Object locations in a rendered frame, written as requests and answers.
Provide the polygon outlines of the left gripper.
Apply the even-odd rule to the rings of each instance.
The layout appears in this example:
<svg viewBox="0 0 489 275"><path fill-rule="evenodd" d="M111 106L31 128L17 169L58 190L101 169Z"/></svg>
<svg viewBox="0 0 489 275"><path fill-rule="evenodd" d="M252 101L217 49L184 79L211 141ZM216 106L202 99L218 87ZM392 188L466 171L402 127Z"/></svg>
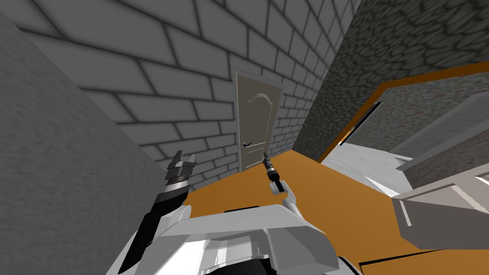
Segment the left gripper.
<svg viewBox="0 0 489 275"><path fill-rule="evenodd" d="M191 154L188 161L181 161L183 153L183 150L177 151L172 161L168 164L168 173L165 177L166 186L186 181L193 174L196 154Z"/></svg>

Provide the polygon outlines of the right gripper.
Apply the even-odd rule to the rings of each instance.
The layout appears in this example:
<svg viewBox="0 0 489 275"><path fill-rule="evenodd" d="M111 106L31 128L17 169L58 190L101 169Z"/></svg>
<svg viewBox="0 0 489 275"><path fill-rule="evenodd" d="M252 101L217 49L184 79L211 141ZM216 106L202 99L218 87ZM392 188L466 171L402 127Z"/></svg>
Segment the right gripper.
<svg viewBox="0 0 489 275"><path fill-rule="evenodd" d="M267 171L267 176L271 182L276 182L280 181L280 175L278 172L273 168L271 160L269 156L264 152L263 153L263 165L266 168Z"/></svg>

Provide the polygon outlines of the beige panelled door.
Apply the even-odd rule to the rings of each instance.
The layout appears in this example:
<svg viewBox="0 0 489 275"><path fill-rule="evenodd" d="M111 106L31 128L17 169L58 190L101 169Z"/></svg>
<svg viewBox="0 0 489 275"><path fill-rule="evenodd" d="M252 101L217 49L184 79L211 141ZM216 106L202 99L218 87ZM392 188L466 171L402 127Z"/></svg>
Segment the beige panelled door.
<svg viewBox="0 0 489 275"><path fill-rule="evenodd" d="M262 162L269 152L282 85L256 74L237 72L235 77L238 122L239 162L241 172ZM244 147L243 142L253 142Z"/></svg>

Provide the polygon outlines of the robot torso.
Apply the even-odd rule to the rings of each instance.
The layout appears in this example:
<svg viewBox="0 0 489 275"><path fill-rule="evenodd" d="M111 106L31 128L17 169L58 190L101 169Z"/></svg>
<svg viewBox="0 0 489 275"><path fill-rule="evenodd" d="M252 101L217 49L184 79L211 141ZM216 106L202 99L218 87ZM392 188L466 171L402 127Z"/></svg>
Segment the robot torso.
<svg viewBox="0 0 489 275"><path fill-rule="evenodd" d="M279 204L191 217L183 205L160 218L144 254L106 275L363 275L326 234Z"/></svg>

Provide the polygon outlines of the grey white cabinet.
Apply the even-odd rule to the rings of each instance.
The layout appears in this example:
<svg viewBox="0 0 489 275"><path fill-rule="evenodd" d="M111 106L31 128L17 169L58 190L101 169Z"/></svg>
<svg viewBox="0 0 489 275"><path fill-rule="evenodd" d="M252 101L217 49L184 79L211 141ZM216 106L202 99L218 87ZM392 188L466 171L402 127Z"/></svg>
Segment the grey white cabinet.
<svg viewBox="0 0 489 275"><path fill-rule="evenodd" d="M393 197L401 236L419 249L489 250L489 91L397 146L411 190Z"/></svg>

